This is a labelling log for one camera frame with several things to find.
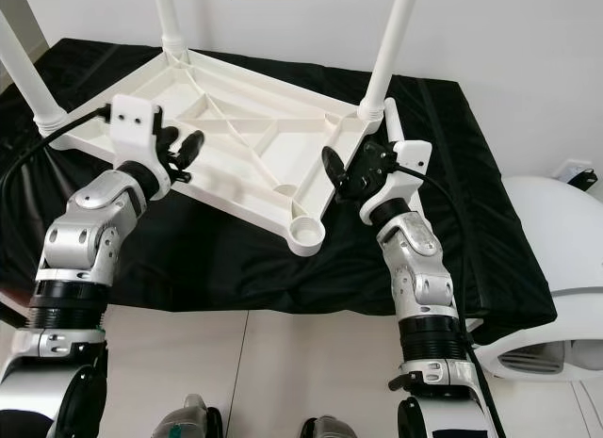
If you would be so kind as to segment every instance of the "black cloth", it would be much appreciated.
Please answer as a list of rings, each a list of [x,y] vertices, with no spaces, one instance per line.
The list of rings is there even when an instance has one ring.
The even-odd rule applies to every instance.
[[[159,53],[153,47],[62,40],[36,65],[69,111]],[[206,54],[352,104],[360,102],[369,79],[369,73],[314,64]],[[459,85],[395,75],[388,95],[398,103],[404,135],[433,144],[428,174],[461,207],[472,267],[467,315],[484,320],[476,340],[491,342],[553,320],[545,277]],[[1,169],[38,138],[31,111],[9,87],[0,96]],[[385,141],[384,125],[370,138]],[[75,150],[48,149],[32,157],[5,201],[12,221],[3,210],[0,281],[33,288],[46,228],[63,213],[67,198],[106,168],[107,163]],[[458,289],[460,238],[454,217],[429,186],[421,188],[421,198]],[[300,258],[279,236],[171,192],[151,204],[125,241],[111,301],[167,311],[393,314],[389,274],[374,230],[345,204],[331,203],[323,223],[322,249]]]

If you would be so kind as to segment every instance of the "black cable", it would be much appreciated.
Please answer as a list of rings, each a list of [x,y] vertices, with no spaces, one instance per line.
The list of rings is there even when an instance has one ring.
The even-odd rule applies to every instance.
[[[483,394],[483,399],[486,402],[486,407],[490,411],[490,415],[492,416],[492,422],[494,422],[495,429],[497,431],[498,438],[505,438],[505,432],[502,427],[502,423],[500,422],[500,417],[498,416],[497,407],[494,403],[494,399],[492,398],[492,393],[490,392],[490,386],[488,386],[488,381],[483,374],[483,370],[481,369],[480,361],[473,351],[473,347],[471,346],[471,340],[469,339],[469,333],[467,331],[466,323],[465,323],[465,292],[466,292],[466,273],[468,272],[468,263],[469,258],[467,257],[467,246],[466,242],[466,229],[464,227],[463,220],[461,219],[461,214],[459,212],[456,203],[452,199],[452,197],[448,194],[448,192],[440,186],[436,181],[434,181],[431,177],[422,174],[418,171],[411,170],[410,168],[403,167],[401,165],[396,166],[396,170],[408,174],[409,176],[413,176],[421,181],[429,184],[434,187],[443,197],[446,199],[450,209],[452,209],[452,213],[454,214],[454,218],[457,221],[457,224],[461,231],[461,272],[459,276],[460,288],[456,290],[457,295],[457,312],[459,315],[459,327],[461,329],[461,334],[464,337],[466,352],[469,355],[469,359],[471,363],[476,368],[476,372],[478,375],[478,382],[480,384],[481,393]]]
[[[12,182],[12,178],[14,177],[15,173],[19,170],[19,168],[22,167],[27,162],[27,160],[29,160],[29,158],[32,155],[34,155],[38,151],[41,151],[46,146],[48,146],[50,143],[55,141],[57,138],[66,134],[70,130],[73,130],[78,125],[81,125],[84,122],[88,122],[92,118],[95,118],[97,116],[104,118],[105,121],[108,122],[110,113],[111,113],[111,106],[105,105],[105,106],[102,106],[100,108],[97,108],[97,109],[91,111],[90,113],[85,114],[84,116],[82,116],[80,118],[77,118],[76,120],[73,120],[73,121],[63,125],[62,127],[58,128],[55,132],[50,134],[48,137],[43,138],[42,140],[38,141],[38,143],[36,143],[33,147],[28,149],[23,155],[21,155],[19,158],[17,158],[17,160],[15,160],[12,163],[12,165],[10,165],[10,167],[8,168],[7,172],[5,173],[5,175],[1,181],[2,189],[1,189],[1,193],[0,193],[1,194],[0,207],[1,207],[1,210],[4,212],[3,213],[4,223],[11,224],[11,222],[12,222],[12,218],[9,213],[9,208],[6,207],[6,203],[8,200],[8,194],[10,193],[10,184]],[[11,322],[20,323],[20,320],[21,320],[20,317],[23,317],[23,316],[21,316],[18,312],[12,310],[12,308],[9,308],[6,305],[3,305],[3,306],[4,306],[3,308],[0,308],[0,320],[6,321],[7,323],[11,323]]]

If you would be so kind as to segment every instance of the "white floor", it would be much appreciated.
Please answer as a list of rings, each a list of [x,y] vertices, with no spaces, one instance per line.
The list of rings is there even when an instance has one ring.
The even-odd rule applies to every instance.
[[[102,438],[149,437],[189,392],[222,412],[229,437],[297,438],[332,414],[359,438],[397,438],[404,394],[386,388],[400,349],[393,317],[269,311],[170,314],[110,307],[109,394]],[[12,329],[0,326],[0,361]],[[603,381],[593,381],[603,404]],[[580,386],[491,379],[510,438],[601,438]]]

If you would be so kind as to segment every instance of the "wall socket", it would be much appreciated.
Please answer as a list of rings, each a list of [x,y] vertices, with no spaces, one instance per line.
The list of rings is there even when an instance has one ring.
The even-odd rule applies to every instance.
[[[593,168],[593,162],[591,161],[568,158],[553,172],[552,177],[567,183],[584,170],[591,168]]]

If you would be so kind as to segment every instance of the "white dome device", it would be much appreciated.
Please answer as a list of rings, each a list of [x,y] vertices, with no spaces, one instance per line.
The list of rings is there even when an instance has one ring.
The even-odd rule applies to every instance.
[[[481,364],[516,380],[603,376],[603,203],[553,179],[511,177],[503,184],[548,280],[558,317],[480,347]]]

